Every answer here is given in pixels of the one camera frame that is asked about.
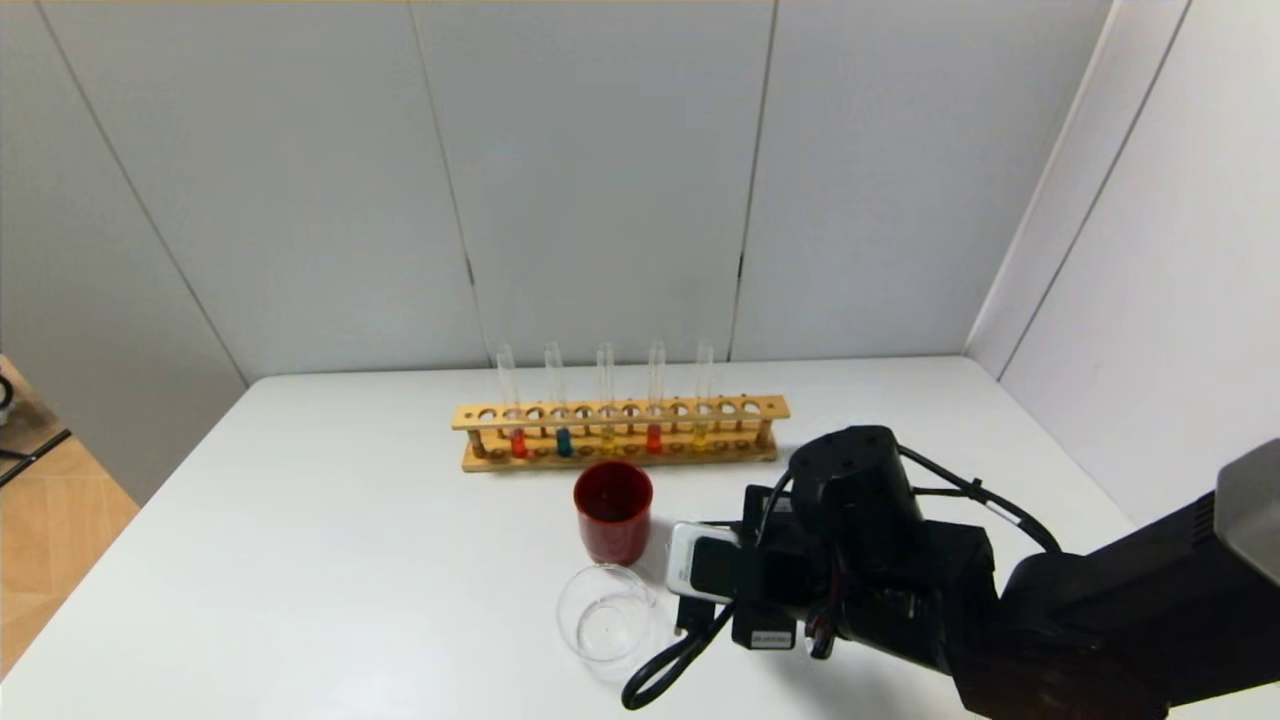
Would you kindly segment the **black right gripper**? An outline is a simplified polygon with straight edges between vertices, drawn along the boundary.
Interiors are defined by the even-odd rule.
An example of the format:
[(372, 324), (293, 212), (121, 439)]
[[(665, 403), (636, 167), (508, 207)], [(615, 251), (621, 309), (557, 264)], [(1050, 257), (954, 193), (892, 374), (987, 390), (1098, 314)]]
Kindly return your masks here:
[[(751, 651), (792, 650), (813, 606), (813, 548), (791, 510), (790, 495), (777, 498), (760, 528), (772, 488), (748, 486), (732, 561), (735, 615), (731, 637)], [(677, 635), (699, 635), (716, 620), (717, 602), (678, 597)]]

